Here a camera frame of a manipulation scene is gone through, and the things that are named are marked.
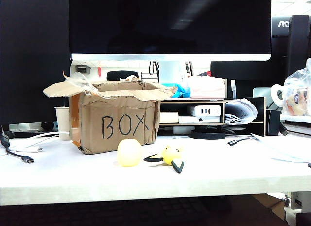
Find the cardboard box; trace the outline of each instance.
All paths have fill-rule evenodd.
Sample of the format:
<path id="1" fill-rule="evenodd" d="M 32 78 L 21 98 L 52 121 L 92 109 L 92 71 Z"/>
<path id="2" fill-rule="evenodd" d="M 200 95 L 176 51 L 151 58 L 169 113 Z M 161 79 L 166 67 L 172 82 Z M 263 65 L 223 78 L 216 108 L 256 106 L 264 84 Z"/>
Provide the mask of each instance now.
<path id="1" fill-rule="evenodd" d="M 262 203 L 265 207 L 269 208 L 280 219 L 285 219 L 285 205 L 283 201 L 278 198 L 272 197 L 266 193 L 253 194 L 252 196 L 256 198 L 260 203 Z"/>
<path id="2" fill-rule="evenodd" d="M 48 97 L 70 97 L 71 138 L 84 154 L 115 151 L 123 139 L 141 145 L 154 143 L 159 128 L 160 103 L 172 88 L 143 81 L 92 83 L 90 93 L 68 81 L 49 86 Z"/>

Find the black tape roll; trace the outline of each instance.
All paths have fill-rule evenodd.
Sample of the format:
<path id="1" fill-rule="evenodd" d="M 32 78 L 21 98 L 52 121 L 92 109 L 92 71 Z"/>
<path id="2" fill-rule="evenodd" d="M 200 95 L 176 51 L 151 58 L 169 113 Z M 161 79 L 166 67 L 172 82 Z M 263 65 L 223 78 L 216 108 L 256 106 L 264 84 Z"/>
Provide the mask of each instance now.
<path id="1" fill-rule="evenodd" d="M 224 139 L 225 132 L 213 129 L 195 129 L 191 130 L 191 137 L 194 139 L 206 139 L 206 140 Z"/>

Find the office chair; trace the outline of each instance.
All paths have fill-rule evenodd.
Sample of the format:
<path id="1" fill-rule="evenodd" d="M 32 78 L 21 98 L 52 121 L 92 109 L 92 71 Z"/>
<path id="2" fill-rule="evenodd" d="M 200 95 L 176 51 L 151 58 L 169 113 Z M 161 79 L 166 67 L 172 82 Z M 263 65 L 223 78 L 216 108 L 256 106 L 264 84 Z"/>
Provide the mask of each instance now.
<path id="1" fill-rule="evenodd" d="M 139 77 L 139 74 L 135 71 L 129 71 L 129 70 L 118 70 L 118 71 L 110 71 L 107 73 L 107 80 L 120 80 L 126 79 L 128 76 L 134 75 L 137 78 Z"/>

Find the power strip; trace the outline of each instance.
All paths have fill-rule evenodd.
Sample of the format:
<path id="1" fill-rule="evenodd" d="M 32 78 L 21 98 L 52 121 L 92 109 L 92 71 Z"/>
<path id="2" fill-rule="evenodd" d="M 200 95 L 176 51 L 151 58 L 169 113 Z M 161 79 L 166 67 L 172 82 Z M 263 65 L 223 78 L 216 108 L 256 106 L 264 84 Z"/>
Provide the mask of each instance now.
<path id="1" fill-rule="evenodd" d="M 187 113 L 196 117 L 220 116 L 220 105 L 187 106 Z"/>

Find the usb cable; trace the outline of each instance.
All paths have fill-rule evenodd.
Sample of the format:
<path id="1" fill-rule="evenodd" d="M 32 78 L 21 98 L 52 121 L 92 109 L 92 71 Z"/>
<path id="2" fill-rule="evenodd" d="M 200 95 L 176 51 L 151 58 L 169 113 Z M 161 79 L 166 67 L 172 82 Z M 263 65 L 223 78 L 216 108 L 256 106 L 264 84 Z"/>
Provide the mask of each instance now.
<path id="1" fill-rule="evenodd" d="M 2 130 L 2 133 L 0 134 L 0 141 L 1 141 L 1 144 L 2 146 L 5 148 L 5 151 L 10 154 L 10 155 L 13 155 L 13 156 L 16 156 L 16 157 L 19 157 L 21 158 L 22 161 L 30 164 L 30 163 L 33 163 L 34 160 L 32 158 L 30 158 L 29 156 L 22 156 L 22 155 L 19 155 L 19 154 L 16 154 L 16 153 L 13 153 L 9 150 L 9 147 L 10 147 L 10 141 L 9 141 L 9 137 L 4 133 L 4 131 Z"/>
<path id="2" fill-rule="evenodd" d="M 243 140 L 257 140 L 257 138 L 244 138 L 244 139 L 240 139 L 240 140 L 233 140 L 233 141 L 228 142 L 226 145 L 227 145 L 228 147 L 231 147 L 231 146 L 233 146 L 233 145 L 235 145 L 235 144 L 237 144 L 238 142 L 241 142 L 241 141 L 243 141 Z"/>

